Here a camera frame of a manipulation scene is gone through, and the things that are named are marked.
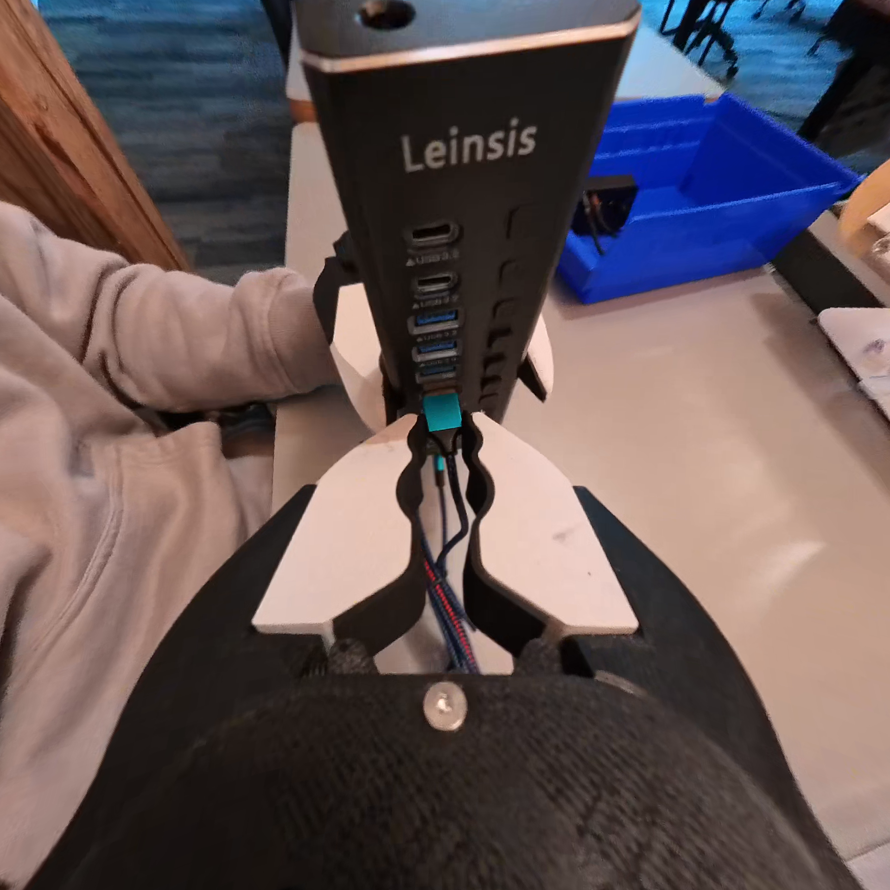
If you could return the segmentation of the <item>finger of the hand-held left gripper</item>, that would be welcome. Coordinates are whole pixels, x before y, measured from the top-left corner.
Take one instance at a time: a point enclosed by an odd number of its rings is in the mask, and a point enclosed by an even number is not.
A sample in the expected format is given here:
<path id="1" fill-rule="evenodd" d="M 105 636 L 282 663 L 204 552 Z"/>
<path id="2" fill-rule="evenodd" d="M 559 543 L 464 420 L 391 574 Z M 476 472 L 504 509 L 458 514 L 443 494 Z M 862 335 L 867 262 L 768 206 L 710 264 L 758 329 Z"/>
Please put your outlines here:
<path id="1" fill-rule="evenodd" d="M 554 362 L 551 340 L 543 316 L 538 317 L 524 357 L 518 368 L 518 379 L 528 391 L 544 403 L 553 391 Z"/>
<path id="2" fill-rule="evenodd" d="M 330 352 L 346 397 L 369 432 L 383 432 L 394 420 L 388 408 L 382 347 L 369 299 L 361 283 L 341 286 Z"/>

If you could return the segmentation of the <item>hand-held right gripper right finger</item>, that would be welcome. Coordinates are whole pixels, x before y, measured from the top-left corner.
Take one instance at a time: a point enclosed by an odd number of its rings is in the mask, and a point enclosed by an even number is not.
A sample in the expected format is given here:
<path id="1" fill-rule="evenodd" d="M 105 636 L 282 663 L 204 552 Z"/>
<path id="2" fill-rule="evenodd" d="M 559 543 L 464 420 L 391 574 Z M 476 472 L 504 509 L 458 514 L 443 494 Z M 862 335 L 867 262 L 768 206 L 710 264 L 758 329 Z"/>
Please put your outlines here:
<path id="1" fill-rule="evenodd" d="M 515 658 L 536 639 L 635 634 L 639 620 L 569 479 L 482 412 L 464 417 L 462 454 L 474 628 Z"/>

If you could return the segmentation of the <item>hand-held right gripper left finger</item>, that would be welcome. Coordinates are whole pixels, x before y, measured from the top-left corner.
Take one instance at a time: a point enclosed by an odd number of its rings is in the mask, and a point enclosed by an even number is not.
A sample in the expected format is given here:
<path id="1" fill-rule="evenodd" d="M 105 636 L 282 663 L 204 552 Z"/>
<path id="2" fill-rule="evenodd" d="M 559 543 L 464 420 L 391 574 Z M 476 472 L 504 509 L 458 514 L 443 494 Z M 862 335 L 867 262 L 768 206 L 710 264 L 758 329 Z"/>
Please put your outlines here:
<path id="1" fill-rule="evenodd" d="M 342 640 L 375 656 L 426 606 L 419 509 L 426 421 L 406 414 L 352 449 L 314 486 L 254 616 L 265 635 Z"/>

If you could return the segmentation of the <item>black USB hub silver trim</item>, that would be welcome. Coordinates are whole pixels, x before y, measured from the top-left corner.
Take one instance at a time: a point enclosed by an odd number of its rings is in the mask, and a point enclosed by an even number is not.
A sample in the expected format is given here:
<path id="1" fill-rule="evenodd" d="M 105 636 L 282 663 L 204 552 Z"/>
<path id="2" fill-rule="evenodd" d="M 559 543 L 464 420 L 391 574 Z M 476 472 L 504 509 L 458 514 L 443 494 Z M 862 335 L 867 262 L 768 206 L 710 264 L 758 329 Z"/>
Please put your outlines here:
<path id="1" fill-rule="evenodd" d="M 630 1 L 295 2 L 397 412 L 500 422 L 641 18 Z"/>

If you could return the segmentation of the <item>blue plastic bin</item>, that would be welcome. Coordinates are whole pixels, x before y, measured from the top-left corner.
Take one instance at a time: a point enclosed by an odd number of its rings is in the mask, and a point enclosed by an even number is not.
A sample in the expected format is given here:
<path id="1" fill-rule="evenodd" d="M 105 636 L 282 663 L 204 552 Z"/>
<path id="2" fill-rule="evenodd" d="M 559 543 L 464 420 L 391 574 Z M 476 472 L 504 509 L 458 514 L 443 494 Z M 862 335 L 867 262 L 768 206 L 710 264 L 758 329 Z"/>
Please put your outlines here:
<path id="1" fill-rule="evenodd" d="M 617 234 L 571 230 L 557 275 L 584 305 L 773 260 L 861 178 L 730 93 L 616 102 L 591 179 L 632 177 Z"/>

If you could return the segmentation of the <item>grey desk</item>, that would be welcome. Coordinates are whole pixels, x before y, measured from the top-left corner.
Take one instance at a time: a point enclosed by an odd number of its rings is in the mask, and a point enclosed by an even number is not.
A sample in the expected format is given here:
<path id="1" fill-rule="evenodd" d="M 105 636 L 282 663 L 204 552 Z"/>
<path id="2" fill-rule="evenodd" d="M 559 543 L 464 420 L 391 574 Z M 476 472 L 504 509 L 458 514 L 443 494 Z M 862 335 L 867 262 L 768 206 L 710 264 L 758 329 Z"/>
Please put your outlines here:
<path id="1" fill-rule="evenodd" d="M 544 309 L 554 387 L 505 425 L 697 596 L 810 806 L 888 888 L 888 425 L 770 268 Z"/>

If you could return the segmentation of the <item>person's grey hoodie torso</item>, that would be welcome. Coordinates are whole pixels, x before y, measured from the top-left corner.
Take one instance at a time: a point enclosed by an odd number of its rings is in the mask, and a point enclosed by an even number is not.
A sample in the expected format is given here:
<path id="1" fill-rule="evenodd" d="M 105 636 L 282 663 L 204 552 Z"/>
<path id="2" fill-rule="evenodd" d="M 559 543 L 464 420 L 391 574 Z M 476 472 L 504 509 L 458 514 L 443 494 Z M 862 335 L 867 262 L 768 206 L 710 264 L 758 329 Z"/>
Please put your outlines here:
<path id="1" fill-rule="evenodd" d="M 24 888 L 98 773 L 133 688 L 270 514 L 273 437 L 216 424 L 96 439 L 2 397 L 3 888 Z"/>

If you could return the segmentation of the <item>white blister packet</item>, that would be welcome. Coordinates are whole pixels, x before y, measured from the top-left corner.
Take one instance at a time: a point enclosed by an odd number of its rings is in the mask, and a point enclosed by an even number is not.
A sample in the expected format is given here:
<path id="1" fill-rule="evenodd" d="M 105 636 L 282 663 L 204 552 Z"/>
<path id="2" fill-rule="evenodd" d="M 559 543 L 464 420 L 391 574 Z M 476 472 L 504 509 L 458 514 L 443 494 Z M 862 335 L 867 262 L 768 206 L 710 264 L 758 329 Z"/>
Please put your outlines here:
<path id="1" fill-rule="evenodd" d="M 856 378 L 859 389 L 889 419 L 889 309 L 829 308 L 821 332 Z"/>

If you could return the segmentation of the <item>black office chair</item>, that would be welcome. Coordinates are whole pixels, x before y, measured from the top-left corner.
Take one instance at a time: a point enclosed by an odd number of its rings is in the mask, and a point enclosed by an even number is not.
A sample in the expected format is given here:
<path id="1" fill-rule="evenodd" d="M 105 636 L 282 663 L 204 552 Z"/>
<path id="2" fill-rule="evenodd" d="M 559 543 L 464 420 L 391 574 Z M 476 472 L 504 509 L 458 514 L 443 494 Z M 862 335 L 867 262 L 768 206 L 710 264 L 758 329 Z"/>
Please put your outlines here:
<path id="1" fill-rule="evenodd" d="M 735 40 L 726 30 L 726 19 L 736 4 L 735 1 L 689 1 L 685 2 L 680 20 L 674 28 L 669 28 L 675 1 L 668 1 L 662 15 L 659 34 L 668 38 L 673 47 L 684 56 L 700 50 L 698 66 L 704 68 L 706 59 L 714 47 L 722 54 L 725 64 L 725 79 L 733 81 L 739 73 L 740 57 Z"/>

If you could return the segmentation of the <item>wooden post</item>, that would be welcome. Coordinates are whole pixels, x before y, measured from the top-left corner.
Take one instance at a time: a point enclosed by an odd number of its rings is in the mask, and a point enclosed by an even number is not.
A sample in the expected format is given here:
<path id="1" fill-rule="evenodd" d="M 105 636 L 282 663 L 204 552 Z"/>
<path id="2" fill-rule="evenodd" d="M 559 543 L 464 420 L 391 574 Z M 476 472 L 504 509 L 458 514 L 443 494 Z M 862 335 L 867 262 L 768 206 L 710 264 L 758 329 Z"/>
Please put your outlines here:
<path id="1" fill-rule="evenodd" d="M 168 271 L 191 269 L 27 1 L 1 3 L 1 199 L 63 238 Z"/>

